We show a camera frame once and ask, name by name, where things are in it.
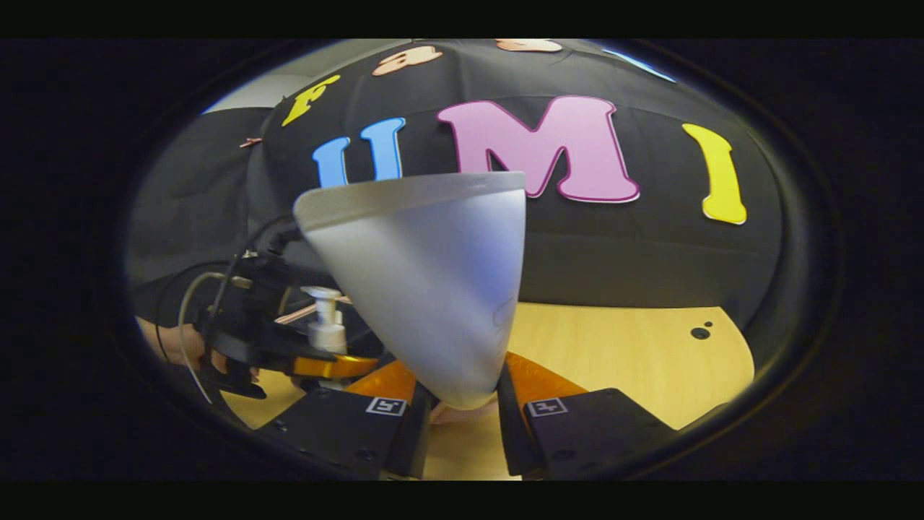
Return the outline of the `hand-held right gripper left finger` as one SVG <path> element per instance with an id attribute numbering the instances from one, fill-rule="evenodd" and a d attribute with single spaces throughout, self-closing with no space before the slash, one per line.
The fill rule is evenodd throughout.
<path id="1" fill-rule="evenodd" d="M 399 360 L 344 389 L 311 389 L 258 433 L 334 477 L 421 480 L 435 395 Z"/>

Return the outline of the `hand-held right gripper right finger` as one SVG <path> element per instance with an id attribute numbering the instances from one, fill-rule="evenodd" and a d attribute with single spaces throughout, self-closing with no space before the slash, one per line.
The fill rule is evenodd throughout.
<path id="1" fill-rule="evenodd" d="M 615 388 L 587 391 L 509 352 L 496 398 L 510 476 L 626 477 L 655 463 L 679 432 Z"/>

